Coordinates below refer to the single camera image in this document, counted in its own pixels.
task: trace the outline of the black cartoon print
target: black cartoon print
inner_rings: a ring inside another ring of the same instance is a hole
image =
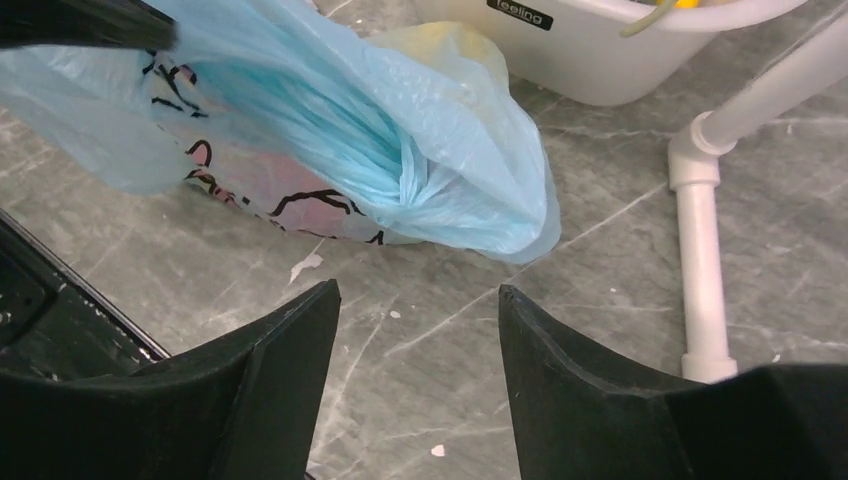
[[[176,66],[173,64],[169,64],[168,59],[165,58],[163,55],[160,55],[160,53],[155,50],[146,50],[146,52],[150,55],[151,58],[150,63],[147,64],[141,70],[142,76],[147,76],[151,73],[153,75],[156,75],[168,85],[168,88],[174,95],[171,99],[159,96],[153,97],[151,99],[151,103],[171,108],[179,112],[187,113],[192,118],[208,118],[209,115],[204,112],[199,105],[186,99],[179,89],[179,85],[177,82],[178,75],[183,75],[186,79],[188,79],[189,83],[191,83],[192,85],[197,84],[197,74],[191,69],[191,67],[187,65]],[[193,180],[194,182],[201,184],[210,195],[223,201],[225,204],[236,206],[239,208],[241,208],[241,206],[250,205],[250,199],[248,199],[247,197],[241,198],[240,205],[239,201],[236,200],[235,194],[221,187],[215,177],[208,171],[208,169],[212,165],[213,156],[212,146],[209,144],[208,141],[203,139],[197,140],[188,150],[185,151],[185,154],[190,156],[194,160],[194,163],[197,165],[197,168],[192,170],[186,176],[186,180]],[[337,190],[323,189],[311,192],[298,192],[293,195],[283,197],[277,204],[277,207],[272,212],[269,212],[267,214],[269,217],[271,217],[267,220],[270,221],[271,224],[273,224],[277,228],[285,231],[286,228],[281,225],[275,218],[280,217],[288,205],[305,200],[318,200],[319,202],[322,202],[333,208],[343,210],[345,212],[345,215],[356,214],[365,216],[365,214],[362,213],[362,211],[359,209],[359,207],[357,207],[356,203],[353,200],[349,199]],[[320,235],[309,230],[298,230],[298,232],[321,238],[338,238],[335,236]],[[371,240],[368,240],[366,243],[383,245],[384,235],[385,232],[383,230],[380,230]]]

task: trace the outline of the brush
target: brush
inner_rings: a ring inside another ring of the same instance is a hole
[[[0,0],[0,49],[167,50],[176,39],[174,20],[141,0]]]

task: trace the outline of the white plastic basin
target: white plastic basin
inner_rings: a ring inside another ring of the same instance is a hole
[[[578,102],[612,106],[650,93],[720,32],[778,17],[807,0],[702,0],[631,38],[653,7],[629,0],[415,0],[422,20],[471,24],[510,72]]]

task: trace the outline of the gray marble tile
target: gray marble tile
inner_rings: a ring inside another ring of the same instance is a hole
[[[369,35],[416,22],[410,2],[318,0]],[[435,245],[289,235],[189,188],[132,197],[0,113],[0,203],[174,352],[339,280],[339,332],[313,442],[319,479],[518,478],[497,336],[512,283],[610,348],[677,373],[684,350],[665,147],[833,15],[809,2],[723,35],[660,89],[618,108],[513,78],[539,124],[563,238],[526,266]],[[719,223],[730,336],[743,368],[848,361],[848,85],[740,142],[723,160]],[[317,268],[292,269],[310,254]],[[443,446],[445,455],[431,450]]]

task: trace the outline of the white pvc pipe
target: white pvc pipe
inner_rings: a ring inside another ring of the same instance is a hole
[[[683,376],[716,382],[736,373],[730,357],[714,189],[718,159],[739,138],[848,77],[848,13],[715,112],[699,115],[669,144],[677,193],[687,353]]]
[[[734,145],[704,142],[698,116],[672,139],[668,148],[669,185],[677,193],[677,223],[683,271],[686,354],[683,376],[713,383],[736,374],[730,357],[724,315],[715,188],[720,183],[718,158]]]
[[[754,80],[705,121],[704,139],[733,143],[848,77],[848,14]]]

